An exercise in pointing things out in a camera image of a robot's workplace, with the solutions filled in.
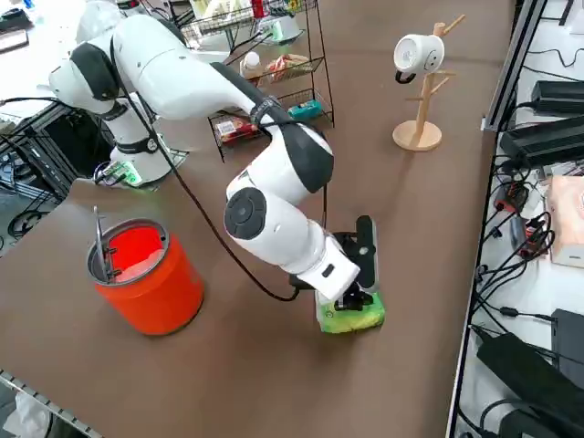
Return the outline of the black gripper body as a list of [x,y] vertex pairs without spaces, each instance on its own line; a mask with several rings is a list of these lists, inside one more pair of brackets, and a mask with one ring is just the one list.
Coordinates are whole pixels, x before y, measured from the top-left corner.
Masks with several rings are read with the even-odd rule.
[[363,260],[359,253],[360,247],[357,242],[357,235],[355,233],[336,232],[333,234],[333,236],[339,243],[342,251],[349,259],[349,261],[359,268],[359,273],[347,288],[347,292],[355,292],[360,287],[362,287],[362,283],[364,282],[362,279],[364,272],[364,267],[362,265]]

